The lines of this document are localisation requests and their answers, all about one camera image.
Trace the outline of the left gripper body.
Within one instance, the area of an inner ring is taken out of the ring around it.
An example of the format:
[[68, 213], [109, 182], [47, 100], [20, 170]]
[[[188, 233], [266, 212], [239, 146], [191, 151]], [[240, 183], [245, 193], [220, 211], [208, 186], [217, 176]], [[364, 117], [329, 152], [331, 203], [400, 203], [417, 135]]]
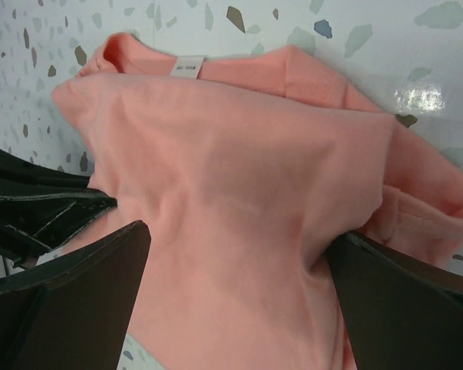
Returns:
[[117, 207], [88, 182], [0, 150], [0, 256], [30, 269]]

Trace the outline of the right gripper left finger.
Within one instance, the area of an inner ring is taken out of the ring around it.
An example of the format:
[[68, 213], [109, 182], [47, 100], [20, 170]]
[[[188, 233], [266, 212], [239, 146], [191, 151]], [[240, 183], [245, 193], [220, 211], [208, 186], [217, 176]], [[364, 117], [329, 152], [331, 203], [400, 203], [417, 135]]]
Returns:
[[138, 220], [0, 278], [0, 369], [115, 369], [150, 242]]

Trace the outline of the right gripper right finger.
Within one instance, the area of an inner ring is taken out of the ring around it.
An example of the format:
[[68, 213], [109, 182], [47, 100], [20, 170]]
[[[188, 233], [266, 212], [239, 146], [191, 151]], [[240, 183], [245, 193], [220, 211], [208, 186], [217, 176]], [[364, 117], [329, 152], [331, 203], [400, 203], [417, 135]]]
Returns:
[[463, 369], [463, 276], [356, 232], [325, 256], [358, 369]]

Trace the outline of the salmon pink t-shirt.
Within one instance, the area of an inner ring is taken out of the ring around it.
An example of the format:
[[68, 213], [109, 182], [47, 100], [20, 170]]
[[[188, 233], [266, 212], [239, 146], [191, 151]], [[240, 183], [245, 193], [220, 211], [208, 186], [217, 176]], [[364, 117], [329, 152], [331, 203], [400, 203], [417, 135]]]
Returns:
[[433, 265], [463, 244], [463, 173], [293, 45], [198, 64], [110, 36], [52, 99], [151, 234], [130, 335], [166, 369], [352, 369], [323, 257], [349, 230]]

